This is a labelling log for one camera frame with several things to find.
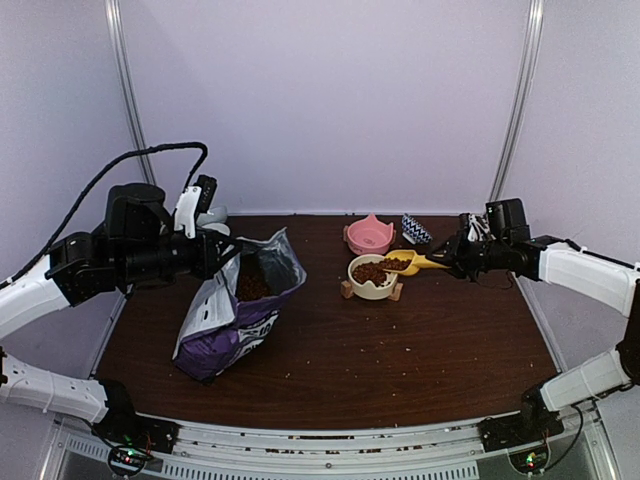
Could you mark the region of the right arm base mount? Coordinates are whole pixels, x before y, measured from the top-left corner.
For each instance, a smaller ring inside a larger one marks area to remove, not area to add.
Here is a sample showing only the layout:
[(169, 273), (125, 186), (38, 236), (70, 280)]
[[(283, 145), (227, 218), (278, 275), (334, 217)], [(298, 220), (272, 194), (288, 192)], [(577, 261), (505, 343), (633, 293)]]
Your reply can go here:
[(519, 414), (487, 417), (477, 429), (485, 453), (505, 451), (510, 466), (527, 476), (542, 474), (551, 465), (549, 441), (564, 432), (561, 421), (527, 427)]

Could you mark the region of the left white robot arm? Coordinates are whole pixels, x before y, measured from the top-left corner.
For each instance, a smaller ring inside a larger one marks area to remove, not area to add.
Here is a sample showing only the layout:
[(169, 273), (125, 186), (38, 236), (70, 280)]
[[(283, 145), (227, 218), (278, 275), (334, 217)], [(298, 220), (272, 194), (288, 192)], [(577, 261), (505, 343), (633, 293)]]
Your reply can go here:
[[(241, 251), (227, 233), (198, 225), (215, 182), (187, 188), (174, 212), (154, 185), (113, 187), (104, 221), (92, 232), (71, 234), (40, 254), (33, 266), (1, 289), (1, 335), (7, 337), (50, 313), (100, 294), (127, 292), (179, 275), (212, 279)], [(126, 388), (114, 381), (72, 378), (1, 354), (1, 400), (105, 425), (123, 444), (144, 433)]]

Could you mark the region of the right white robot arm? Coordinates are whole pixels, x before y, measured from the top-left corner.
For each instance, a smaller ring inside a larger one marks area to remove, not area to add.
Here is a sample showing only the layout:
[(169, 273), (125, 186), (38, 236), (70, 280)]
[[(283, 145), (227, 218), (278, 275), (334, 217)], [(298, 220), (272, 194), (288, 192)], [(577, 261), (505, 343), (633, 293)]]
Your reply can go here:
[(627, 318), (623, 339), (612, 349), (559, 374), (522, 396), (513, 419), (519, 440), (535, 440), (551, 417), (582, 401), (639, 383), (639, 268), (608, 258), (570, 239), (534, 238), (520, 199), (490, 202), (483, 215), (464, 213), (458, 231), (427, 255), (414, 250), (389, 252), (356, 267), (350, 287), (421, 269), (443, 269), (460, 279), (504, 270), (530, 280), (558, 285), (595, 299)]

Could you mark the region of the purple pet food bag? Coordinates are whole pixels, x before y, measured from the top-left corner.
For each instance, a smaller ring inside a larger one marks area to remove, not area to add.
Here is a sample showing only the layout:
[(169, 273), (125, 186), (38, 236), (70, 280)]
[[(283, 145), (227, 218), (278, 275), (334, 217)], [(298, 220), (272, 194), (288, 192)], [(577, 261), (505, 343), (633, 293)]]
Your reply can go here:
[[(242, 237), (240, 243), (240, 253), (198, 289), (173, 351), (173, 365), (204, 384), (263, 343), (307, 280), (284, 228), (267, 240)], [(257, 261), (269, 290), (255, 300), (240, 298), (241, 264), (247, 257)]]

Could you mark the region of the yellow plastic food scoop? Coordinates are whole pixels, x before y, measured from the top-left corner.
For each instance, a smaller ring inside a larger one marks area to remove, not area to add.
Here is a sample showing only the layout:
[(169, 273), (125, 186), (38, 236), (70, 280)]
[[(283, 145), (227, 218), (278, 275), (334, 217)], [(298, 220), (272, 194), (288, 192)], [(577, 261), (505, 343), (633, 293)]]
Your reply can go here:
[(382, 270), (401, 276), (413, 276), (424, 269), (447, 269), (447, 266), (429, 260), (415, 250), (393, 250), (379, 263)]

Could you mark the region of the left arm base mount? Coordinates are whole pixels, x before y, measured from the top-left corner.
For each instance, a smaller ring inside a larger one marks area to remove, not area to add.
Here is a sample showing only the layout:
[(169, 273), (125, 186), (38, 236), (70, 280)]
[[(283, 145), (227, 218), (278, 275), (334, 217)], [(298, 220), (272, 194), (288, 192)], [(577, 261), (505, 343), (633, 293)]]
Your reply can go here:
[(159, 471), (160, 454), (171, 454), (180, 427), (177, 423), (151, 417), (139, 417), (132, 428), (122, 429), (102, 423), (87, 423), (91, 433), (108, 450), (106, 464), (118, 478), (130, 479), (148, 471)]

